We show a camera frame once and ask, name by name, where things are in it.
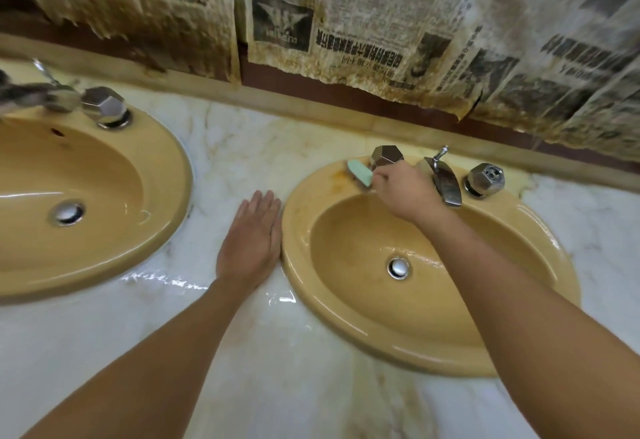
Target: sink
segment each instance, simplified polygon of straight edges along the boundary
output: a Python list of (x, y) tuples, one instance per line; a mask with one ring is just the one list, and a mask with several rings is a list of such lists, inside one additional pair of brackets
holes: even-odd
[(98, 127), (81, 112), (0, 118), (0, 296), (67, 292), (142, 262), (178, 228), (191, 167), (148, 114)]
[[(416, 163), (418, 158), (406, 158)], [(467, 171), (453, 167), (458, 181)], [(547, 225), (508, 191), (463, 194), (458, 215), (572, 303), (580, 288)], [(348, 175), (343, 161), (308, 176), (283, 215), (284, 270), (301, 300), (341, 335), (381, 357), (458, 376), (495, 376), (482, 338), (428, 239)], [(390, 268), (408, 262), (408, 276)]]

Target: forearm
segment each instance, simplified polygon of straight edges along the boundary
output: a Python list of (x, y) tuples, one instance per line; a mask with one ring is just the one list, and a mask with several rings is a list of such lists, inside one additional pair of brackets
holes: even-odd
[(195, 303), (92, 377), (23, 437), (180, 439), (220, 340), (248, 291), (214, 281)]
[(638, 436), (640, 358), (454, 212), (419, 222), (514, 402), (544, 437)]

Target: marble countertop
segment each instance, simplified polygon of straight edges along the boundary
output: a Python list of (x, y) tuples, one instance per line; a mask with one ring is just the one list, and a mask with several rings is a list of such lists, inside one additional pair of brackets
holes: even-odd
[[(91, 83), (81, 79), (84, 86)], [(316, 168), (392, 142), (104, 83), (184, 143), (195, 172), (189, 216), (160, 251), (122, 276), (68, 296), (0, 308), (0, 424), (7, 439), (18, 438), (202, 294), (214, 279), (218, 248), (243, 198), (256, 188), (271, 188), (285, 199)], [(425, 155), (433, 151), (398, 145)], [(475, 165), (455, 154), (447, 157), (456, 165)], [(640, 195), (553, 177), (519, 177), (531, 183), (522, 199), (573, 258), (584, 309), (640, 352)], [(278, 267), (231, 323), (185, 437), (536, 435), (498, 379), (410, 372), (337, 337), (300, 303)]]

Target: sink rim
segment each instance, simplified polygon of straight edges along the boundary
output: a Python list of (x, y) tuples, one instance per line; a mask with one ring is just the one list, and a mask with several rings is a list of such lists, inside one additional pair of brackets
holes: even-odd
[[(368, 158), (358, 159), (365, 162)], [(419, 160), (405, 159), (410, 163)], [(452, 169), (458, 181), (467, 173), (458, 167)], [(300, 299), (339, 334), (394, 362), (439, 374), (496, 376), (484, 347), (434, 342), (390, 330), (349, 307), (318, 276), (311, 257), (313, 225), (324, 211), (361, 193), (362, 186), (347, 175), (345, 161), (336, 161), (310, 174), (289, 196), (283, 212), (283, 269)], [(463, 192), (463, 205), (518, 233), (551, 270), (553, 288), (580, 305), (580, 287), (569, 256), (528, 206), (508, 191), (484, 200)]]
[(73, 129), (119, 152), (140, 178), (140, 212), (148, 219), (136, 225), (140, 232), (123, 233), (116, 245), (90, 253), (79, 264), (0, 270), (0, 298), (37, 298), (69, 292), (117, 276), (146, 260), (177, 230), (187, 214), (193, 172), (184, 146), (162, 123), (148, 113), (129, 106), (133, 123), (121, 130), (108, 131), (76, 111), (52, 113), (42, 107), (28, 108), (5, 115), (64, 132)]

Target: soap bar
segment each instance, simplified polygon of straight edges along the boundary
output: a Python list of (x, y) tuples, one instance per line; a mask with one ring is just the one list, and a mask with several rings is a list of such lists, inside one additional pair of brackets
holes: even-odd
[(364, 184), (367, 188), (371, 186), (371, 178), (373, 177), (373, 172), (371, 169), (369, 169), (357, 159), (351, 159), (350, 161), (347, 161), (347, 167), (351, 171), (351, 174), (358, 178), (358, 181), (360, 181), (360, 183)]

